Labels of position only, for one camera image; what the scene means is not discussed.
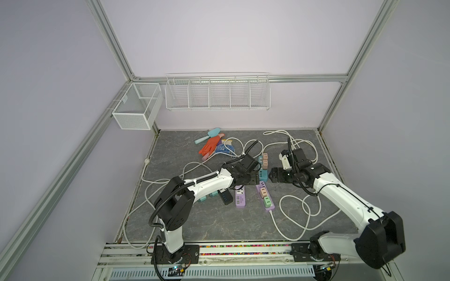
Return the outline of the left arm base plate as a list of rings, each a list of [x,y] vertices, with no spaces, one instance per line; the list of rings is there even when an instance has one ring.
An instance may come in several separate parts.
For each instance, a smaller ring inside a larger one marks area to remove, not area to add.
[[[151,263],[157,265],[168,265],[176,263],[198,264],[200,257],[200,245],[184,245],[181,249],[171,254],[164,245],[157,245],[156,253],[152,254]]]

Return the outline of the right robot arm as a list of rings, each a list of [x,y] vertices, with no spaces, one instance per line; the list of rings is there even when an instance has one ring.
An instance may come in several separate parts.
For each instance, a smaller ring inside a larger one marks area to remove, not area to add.
[[[269,179],[290,183],[308,195],[325,196],[349,217],[356,234],[322,231],[309,240],[307,253],[316,261],[339,254],[360,258],[373,269],[380,269],[406,251],[403,219],[385,212],[345,186],[326,166],[307,159],[302,149],[284,150],[282,167],[273,167]]]

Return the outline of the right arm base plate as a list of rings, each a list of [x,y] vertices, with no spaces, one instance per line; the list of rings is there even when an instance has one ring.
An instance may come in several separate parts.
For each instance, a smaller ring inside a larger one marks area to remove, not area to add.
[[[294,242],[291,244],[290,255],[295,262],[339,262],[340,254],[327,254],[318,246],[310,242]]]

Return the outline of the black power strip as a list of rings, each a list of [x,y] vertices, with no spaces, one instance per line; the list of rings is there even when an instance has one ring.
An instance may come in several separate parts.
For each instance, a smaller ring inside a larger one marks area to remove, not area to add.
[[[228,189],[219,190],[219,196],[222,199],[224,205],[229,205],[234,202],[234,198]]]

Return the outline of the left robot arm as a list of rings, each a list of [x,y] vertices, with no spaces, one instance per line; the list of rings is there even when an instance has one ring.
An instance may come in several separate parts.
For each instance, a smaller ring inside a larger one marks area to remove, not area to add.
[[[242,155],[204,176],[194,179],[176,176],[170,179],[155,200],[155,209],[148,221],[151,227],[160,230],[158,241],[164,250],[175,254],[184,247],[182,227],[195,202],[213,192],[255,183],[259,166],[259,162],[252,156]]]

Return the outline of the purple power strip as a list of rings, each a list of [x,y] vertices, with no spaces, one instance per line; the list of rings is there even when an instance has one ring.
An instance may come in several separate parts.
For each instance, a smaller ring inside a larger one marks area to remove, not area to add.
[[[246,193],[244,186],[235,187],[235,205],[237,208],[245,208],[246,206]]]
[[[266,212],[269,213],[273,211],[275,209],[275,203],[270,196],[266,183],[264,181],[260,181],[255,187]]]

